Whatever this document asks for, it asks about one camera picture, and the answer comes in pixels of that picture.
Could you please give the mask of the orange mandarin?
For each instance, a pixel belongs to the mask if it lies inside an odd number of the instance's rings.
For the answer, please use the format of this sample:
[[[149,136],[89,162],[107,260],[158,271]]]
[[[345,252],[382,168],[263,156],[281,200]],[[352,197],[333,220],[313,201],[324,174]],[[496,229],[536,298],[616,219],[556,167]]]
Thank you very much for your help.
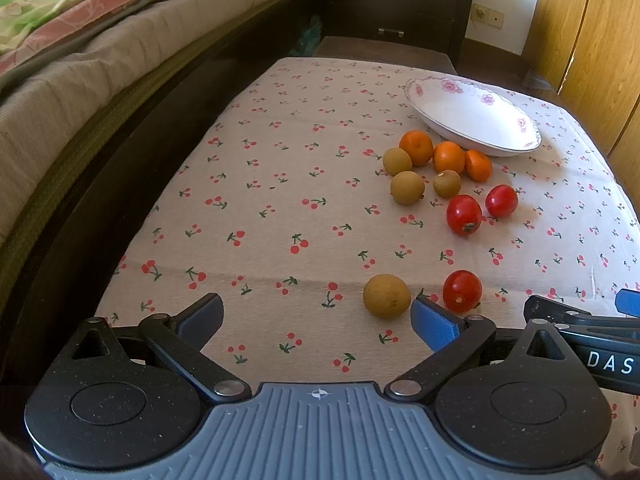
[[[415,167],[425,166],[433,157],[433,141],[426,132],[420,130],[406,132],[398,146],[410,156]]]
[[[461,174],[465,168],[464,151],[454,142],[440,142],[434,148],[433,167],[438,174],[446,170]]]
[[[465,172],[475,182],[484,183],[492,175],[492,162],[482,152],[477,150],[466,151]]]

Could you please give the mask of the wooden wardrobe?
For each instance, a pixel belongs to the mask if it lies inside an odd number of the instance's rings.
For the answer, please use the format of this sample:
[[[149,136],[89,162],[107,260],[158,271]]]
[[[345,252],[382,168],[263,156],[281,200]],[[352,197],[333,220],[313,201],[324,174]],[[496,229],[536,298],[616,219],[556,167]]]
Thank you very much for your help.
[[[523,58],[639,195],[639,0],[537,0]]]

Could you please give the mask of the cherry print tablecloth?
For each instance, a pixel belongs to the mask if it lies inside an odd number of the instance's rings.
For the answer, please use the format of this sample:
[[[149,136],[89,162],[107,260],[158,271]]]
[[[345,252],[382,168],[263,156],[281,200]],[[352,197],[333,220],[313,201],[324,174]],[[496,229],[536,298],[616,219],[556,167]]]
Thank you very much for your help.
[[[423,122],[405,97],[412,68],[285,58],[240,93],[181,164],[129,244],[98,307],[113,326],[175,314],[206,294],[224,325],[206,356],[253,387],[306,382],[294,399],[267,394],[281,415],[248,408],[216,421],[220,445],[205,464],[223,479],[398,477],[404,453],[355,448],[356,430],[326,410],[322,382],[386,384],[426,358],[408,315],[380,320],[363,307],[378,274],[413,294],[442,296],[457,270],[482,283],[481,314],[522,327],[530,295],[598,315],[639,286],[639,222],[576,120],[509,90],[533,119],[538,150],[495,162],[487,182],[464,181],[482,202],[512,186],[518,209],[485,216],[468,237],[447,226],[445,200],[426,191],[400,206],[382,157]]]

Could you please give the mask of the wall power socket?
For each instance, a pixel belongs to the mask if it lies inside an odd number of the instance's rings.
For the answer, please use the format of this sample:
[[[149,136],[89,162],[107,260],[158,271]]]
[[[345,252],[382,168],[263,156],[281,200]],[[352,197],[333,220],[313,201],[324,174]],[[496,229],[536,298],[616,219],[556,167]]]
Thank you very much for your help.
[[[500,11],[474,3],[471,10],[471,21],[496,29],[503,28],[504,14]]]

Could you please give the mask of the bed with beige mattress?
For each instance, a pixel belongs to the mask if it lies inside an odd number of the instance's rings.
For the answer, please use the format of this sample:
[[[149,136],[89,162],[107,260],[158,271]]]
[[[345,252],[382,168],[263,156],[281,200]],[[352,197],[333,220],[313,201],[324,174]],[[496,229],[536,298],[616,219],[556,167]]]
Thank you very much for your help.
[[[21,333],[21,273],[93,157],[137,108],[144,78],[281,0],[141,0],[1,74],[1,345]]]

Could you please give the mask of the green plastic bag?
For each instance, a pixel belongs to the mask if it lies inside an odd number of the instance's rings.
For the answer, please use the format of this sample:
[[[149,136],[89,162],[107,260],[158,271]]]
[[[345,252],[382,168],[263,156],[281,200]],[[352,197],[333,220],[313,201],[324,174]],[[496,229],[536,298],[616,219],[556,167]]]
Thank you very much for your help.
[[[322,39],[322,23],[317,15],[313,16],[309,24],[302,30],[296,43],[288,52],[296,58],[309,58],[314,55]]]

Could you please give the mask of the red tomato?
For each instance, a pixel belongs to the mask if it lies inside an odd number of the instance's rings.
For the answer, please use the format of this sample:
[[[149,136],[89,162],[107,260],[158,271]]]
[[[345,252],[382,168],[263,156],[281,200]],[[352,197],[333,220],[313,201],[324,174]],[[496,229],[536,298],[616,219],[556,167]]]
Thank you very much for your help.
[[[442,300],[456,315],[474,310],[480,305],[483,286],[480,279],[468,270],[452,272],[442,285]]]
[[[447,206],[446,221],[449,229],[459,236],[470,236],[482,223],[482,210],[476,199],[469,195],[454,196]]]
[[[518,193],[510,185],[497,185],[487,194],[485,207],[495,218],[509,217],[518,208]]]

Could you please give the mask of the brown longan small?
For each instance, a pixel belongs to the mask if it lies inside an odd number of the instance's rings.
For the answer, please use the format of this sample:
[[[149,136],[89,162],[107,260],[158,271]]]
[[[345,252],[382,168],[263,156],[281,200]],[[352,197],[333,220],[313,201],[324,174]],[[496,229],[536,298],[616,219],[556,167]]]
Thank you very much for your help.
[[[434,192],[441,198],[449,200],[460,193],[462,181],[457,171],[446,169],[436,174],[433,180]]]

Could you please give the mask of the white floral plate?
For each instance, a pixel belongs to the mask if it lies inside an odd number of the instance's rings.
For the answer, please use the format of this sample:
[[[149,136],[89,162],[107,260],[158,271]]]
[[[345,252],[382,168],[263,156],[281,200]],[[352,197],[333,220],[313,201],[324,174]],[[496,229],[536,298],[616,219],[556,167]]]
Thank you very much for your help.
[[[512,157],[541,146],[541,133],[524,110],[476,82],[427,75],[409,80],[405,96],[428,128],[466,150]]]

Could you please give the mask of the dark wooden stool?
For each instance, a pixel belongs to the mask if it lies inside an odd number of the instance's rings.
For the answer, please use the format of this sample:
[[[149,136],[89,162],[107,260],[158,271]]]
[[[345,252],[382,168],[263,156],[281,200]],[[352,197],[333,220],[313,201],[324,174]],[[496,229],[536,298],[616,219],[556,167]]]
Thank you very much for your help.
[[[314,50],[314,57],[395,64],[451,75],[457,73],[446,53],[370,39],[326,36]]]

